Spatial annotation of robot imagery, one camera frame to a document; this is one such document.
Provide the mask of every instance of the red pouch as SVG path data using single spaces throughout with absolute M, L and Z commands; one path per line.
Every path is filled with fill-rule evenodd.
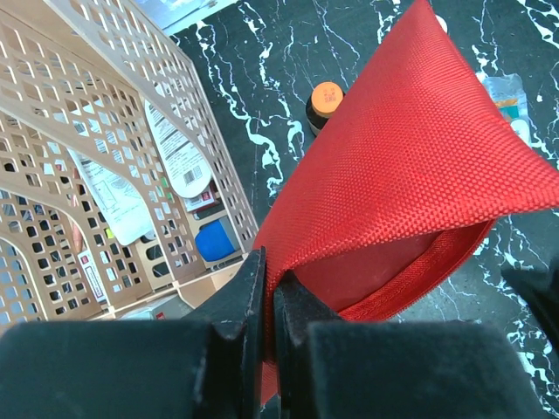
M 256 238 L 267 255 L 268 347 L 273 290 L 286 270 L 344 319 L 383 320 L 456 270 L 495 218 L 558 203 L 559 174 L 503 120 L 427 0 L 417 0 Z M 273 370 L 265 376 L 263 401 L 275 390 Z

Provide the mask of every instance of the black marble surface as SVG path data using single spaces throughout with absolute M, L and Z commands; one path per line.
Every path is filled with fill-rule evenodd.
M 432 0 L 472 69 L 516 72 L 528 95 L 532 148 L 559 159 L 559 3 Z M 175 36 L 194 60 L 257 220 L 314 137 L 313 86 L 347 90 L 411 0 L 241 1 Z M 559 417 L 559 361 L 502 267 L 545 268 L 559 254 L 559 211 L 502 218 L 467 263 L 396 320 L 471 319 L 508 338 L 543 408 Z

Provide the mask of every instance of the product label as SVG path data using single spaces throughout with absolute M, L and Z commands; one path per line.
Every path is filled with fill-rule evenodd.
M 211 181 L 211 170 L 202 154 L 148 101 L 145 111 L 171 188 L 183 198 L 201 194 Z
M 495 105 L 497 105 L 505 120 L 510 123 L 511 128 L 516 132 L 516 135 L 521 137 L 527 145 L 530 145 L 530 126 L 526 122 L 526 119 L 521 115 L 519 100 L 500 100 L 495 102 Z
M 85 130 L 85 127 L 83 124 L 76 124 L 76 129 L 79 132 Z M 89 129 L 100 133 L 95 120 L 89 120 Z M 112 133 L 107 134 L 107 140 L 116 142 Z M 107 152 L 104 141 L 97 140 L 96 143 L 101 153 Z M 68 152 L 120 244 L 131 244 L 153 229 L 148 207 L 128 181 L 70 148 Z M 117 162 L 122 162 L 119 152 L 113 152 L 113 155 Z
M 82 251 L 78 255 L 78 259 L 86 274 L 87 282 L 89 286 L 91 286 L 95 299 L 98 302 L 107 301 L 107 293 L 105 292 L 105 287 L 103 286 L 103 281 L 101 280 L 97 266 L 93 261 L 91 251 Z
M 211 187 L 208 187 L 204 189 L 204 192 L 194 198 L 185 198 L 184 206 L 188 212 L 191 212 L 212 205 L 215 201 L 216 198 L 211 191 Z

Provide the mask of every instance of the small jar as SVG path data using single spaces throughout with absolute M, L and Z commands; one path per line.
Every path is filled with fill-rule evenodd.
M 308 123 L 314 135 L 324 128 L 344 96 L 342 88 L 333 81 L 324 81 L 314 88 L 306 107 Z

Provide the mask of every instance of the plastic package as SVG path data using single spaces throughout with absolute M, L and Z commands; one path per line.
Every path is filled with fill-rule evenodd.
M 162 94 L 159 86 L 157 92 Z M 196 146 L 147 100 L 144 106 L 171 188 L 182 198 L 195 198 L 202 194 L 211 181 L 208 163 Z
M 510 122 L 512 129 L 530 145 L 528 99 L 522 88 L 521 76 L 508 74 L 502 77 L 487 77 L 482 84 L 502 115 Z

